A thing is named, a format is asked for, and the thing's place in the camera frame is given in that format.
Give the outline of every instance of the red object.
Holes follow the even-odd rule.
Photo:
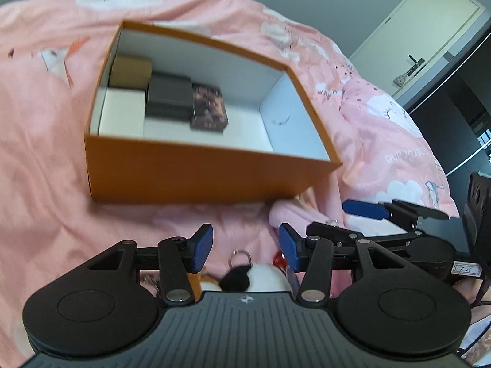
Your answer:
[[[283,255],[283,253],[281,253],[281,251],[276,253],[276,255],[273,257],[273,265],[275,267],[279,268],[283,272],[286,270],[287,263],[286,263],[284,255]]]

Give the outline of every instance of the key ring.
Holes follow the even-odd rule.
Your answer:
[[[232,265],[232,260],[236,255],[246,255],[247,260],[249,260],[249,265],[252,265],[252,259],[250,258],[250,254],[248,252],[246,252],[245,250],[234,250],[232,256],[230,256],[230,258],[228,259],[228,266],[230,267],[230,269],[234,268],[234,266]]]

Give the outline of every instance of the circular pad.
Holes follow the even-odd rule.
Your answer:
[[[151,293],[116,270],[70,272],[33,294],[23,311],[33,347],[62,358],[124,349],[140,341],[157,316]]]
[[[390,357],[457,350],[470,324],[457,291],[419,269],[374,271],[338,298],[338,322],[353,340]]]
[[[389,290],[380,297],[379,306],[389,317],[403,321],[420,321],[436,308],[430,296],[414,289]]]
[[[114,297],[100,290],[80,290],[66,295],[58,304],[62,316],[74,322],[93,322],[114,310]]]

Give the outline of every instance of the black box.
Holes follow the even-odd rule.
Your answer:
[[[188,77],[152,73],[145,116],[189,121],[193,117],[193,91]]]

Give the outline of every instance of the black cable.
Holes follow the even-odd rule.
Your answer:
[[[473,342],[468,345],[465,349],[458,349],[457,351],[457,355],[458,356],[463,356],[464,354],[466,354],[470,349],[472,349],[474,347],[474,345],[481,340],[481,338],[486,334],[486,332],[488,332],[488,330],[491,328],[491,322],[488,324],[488,326],[483,330],[483,332],[481,332],[481,334],[475,339],[473,340]]]
[[[471,308],[473,309],[474,307],[479,307],[479,306],[491,306],[491,300],[487,300],[484,302],[478,302],[474,306],[472,306]]]
[[[481,286],[479,287],[479,291],[477,292],[476,300],[474,300],[470,305],[471,308],[475,307],[477,303],[479,303],[483,299],[484,295],[489,289],[489,285],[491,285],[491,280],[488,279],[488,277],[485,277],[485,279],[483,279],[482,281]]]
[[[471,307],[471,309],[473,309],[474,307],[479,307],[479,306],[491,306],[491,301],[477,302],[474,306]],[[483,332],[481,332],[481,334],[476,339],[474,339],[470,345],[468,345],[465,349],[458,349],[457,355],[462,356],[462,355],[466,354],[470,349],[472,349],[474,347],[474,345],[478,341],[480,341],[482,339],[482,337],[486,334],[486,332],[488,332],[488,330],[490,328],[491,328],[491,321],[489,322],[487,327],[483,330]]]

